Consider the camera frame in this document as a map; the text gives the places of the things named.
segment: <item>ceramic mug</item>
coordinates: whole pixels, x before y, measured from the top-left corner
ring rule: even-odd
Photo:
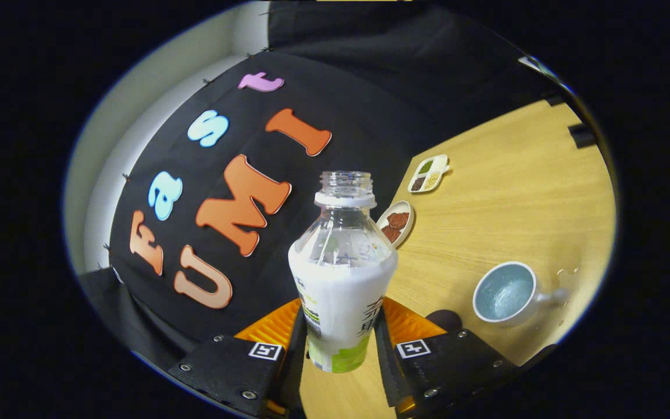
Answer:
[[[515,326],[526,321],[542,305],[567,300],[566,289],[551,294],[539,291],[537,276],[528,265],[505,262],[489,270],[477,284],[472,305],[477,317],[499,326]]]

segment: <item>white wall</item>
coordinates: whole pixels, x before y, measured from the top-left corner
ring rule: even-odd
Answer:
[[[109,265],[112,215],[146,143],[169,116],[226,69],[268,45],[268,2],[250,2],[201,22],[120,79],[77,142],[64,191],[69,257],[78,274]]]

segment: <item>screw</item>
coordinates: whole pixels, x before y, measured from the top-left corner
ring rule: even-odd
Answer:
[[[423,397],[430,399],[431,397],[438,395],[439,389],[438,388],[431,388],[431,390],[428,390],[427,392],[423,393]]]

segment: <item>orange letter m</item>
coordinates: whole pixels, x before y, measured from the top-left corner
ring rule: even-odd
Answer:
[[[224,180],[234,199],[206,199],[198,209],[196,224],[211,226],[239,246],[240,254],[249,257],[258,246],[260,236],[237,225],[255,228],[268,225],[252,199],[263,204],[269,215],[275,214],[291,193],[291,184],[276,182],[258,172],[248,164],[244,154],[234,157],[226,165]]]

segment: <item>clear plastic bottle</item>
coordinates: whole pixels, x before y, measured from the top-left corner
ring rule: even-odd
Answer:
[[[376,206],[366,172],[323,172],[319,218],[289,249],[308,327],[309,358],[344,373],[361,366],[394,271],[397,252],[369,216]]]

